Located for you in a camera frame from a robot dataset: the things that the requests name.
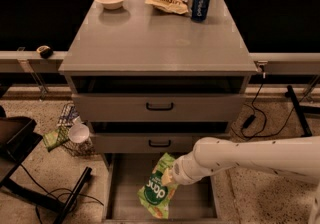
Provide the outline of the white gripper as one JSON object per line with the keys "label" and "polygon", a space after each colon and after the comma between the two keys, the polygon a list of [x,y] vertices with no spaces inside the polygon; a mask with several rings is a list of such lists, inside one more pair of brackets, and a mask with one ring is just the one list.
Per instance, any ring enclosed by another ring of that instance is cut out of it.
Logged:
{"label": "white gripper", "polygon": [[193,153],[188,153],[176,159],[171,169],[167,168],[164,171],[161,183],[163,186],[172,185],[173,182],[179,185],[191,185],[212,174],[210,168],[202,167],[196,161]]}

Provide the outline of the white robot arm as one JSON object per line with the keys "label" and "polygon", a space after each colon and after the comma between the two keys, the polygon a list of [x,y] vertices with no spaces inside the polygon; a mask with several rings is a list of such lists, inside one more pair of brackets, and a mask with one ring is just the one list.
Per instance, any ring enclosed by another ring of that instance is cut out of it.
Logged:
{"label": "white robot arm", "polygon": [[164,171],[161,183],[191,185],[233,167],[319,184],[320,137],[252,142],[204,137]]}

